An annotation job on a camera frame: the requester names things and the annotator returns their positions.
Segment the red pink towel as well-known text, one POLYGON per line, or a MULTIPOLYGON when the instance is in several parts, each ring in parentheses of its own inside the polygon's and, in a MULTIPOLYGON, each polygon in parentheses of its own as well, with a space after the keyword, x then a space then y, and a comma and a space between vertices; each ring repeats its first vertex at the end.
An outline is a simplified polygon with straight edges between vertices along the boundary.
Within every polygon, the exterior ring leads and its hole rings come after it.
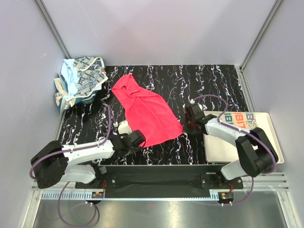
POLYGON ((133 75, 122 76, 112 92, 124 108, 130 128, 144 135, 145 147, 173 140, 182 134, 181 123, 163 97, 140 87, 133 75))

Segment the cream rabbit print towel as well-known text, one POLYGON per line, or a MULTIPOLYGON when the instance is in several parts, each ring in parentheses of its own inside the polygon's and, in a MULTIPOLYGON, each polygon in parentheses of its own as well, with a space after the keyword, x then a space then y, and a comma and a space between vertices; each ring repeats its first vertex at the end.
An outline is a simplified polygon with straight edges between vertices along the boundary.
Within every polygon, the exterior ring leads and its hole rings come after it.
POLYGON ((255 129, 260 127, 257 115, 252 112, 225 112, 220 119, 239 128, 255 129))

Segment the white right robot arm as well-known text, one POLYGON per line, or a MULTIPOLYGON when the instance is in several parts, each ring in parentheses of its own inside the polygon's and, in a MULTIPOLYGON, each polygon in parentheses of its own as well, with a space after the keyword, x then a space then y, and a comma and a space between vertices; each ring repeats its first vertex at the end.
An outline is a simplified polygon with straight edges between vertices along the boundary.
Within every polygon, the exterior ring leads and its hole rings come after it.
POLYGON ((216 184, 227 188, 233 179, 241 176, 252 178, 275 169, 278 155, 265 131, 252 130, 226 123, 219 116, 205 115, 198 103, 185 107, 183 131, 187 134, 204 134, 217 137, 237 149, 238 159, 220 168, 216 184))

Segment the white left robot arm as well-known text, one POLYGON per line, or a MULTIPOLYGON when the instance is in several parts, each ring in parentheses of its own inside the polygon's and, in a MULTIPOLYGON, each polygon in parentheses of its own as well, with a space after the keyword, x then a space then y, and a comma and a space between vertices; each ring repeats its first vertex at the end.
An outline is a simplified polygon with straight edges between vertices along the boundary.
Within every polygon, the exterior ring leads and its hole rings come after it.
POLYGON ((58 140, 48 143, 30 161, 29 175, 39 189, 50 188, 61 181, 80 182, 98 188, 102 174, 89 162, 133 154, 142 149, 146 139, 139 131, 106 138, 80 145, 61 145, 58 140))

